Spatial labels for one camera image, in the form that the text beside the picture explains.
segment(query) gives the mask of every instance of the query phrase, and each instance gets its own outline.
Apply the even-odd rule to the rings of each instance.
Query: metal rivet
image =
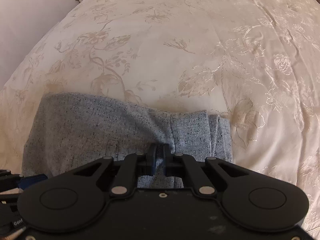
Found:
[[[210,195],[210,194],[213,194],[215,192],[214,188],[213,187],[210,187],[210,186],[203,186],[199,189],[199,192],[201,194],[204,194],[204,195]]]
[[[127,188],[122,186],[116,186],[111,189],[111,192],[116,195],[122,195],[127,193]]]
[[[161,198],[165,198],[165,197],[167,197],[168,195],[166,194],[166,193],[160,193],[159,194],[159,197],[161,197]]]

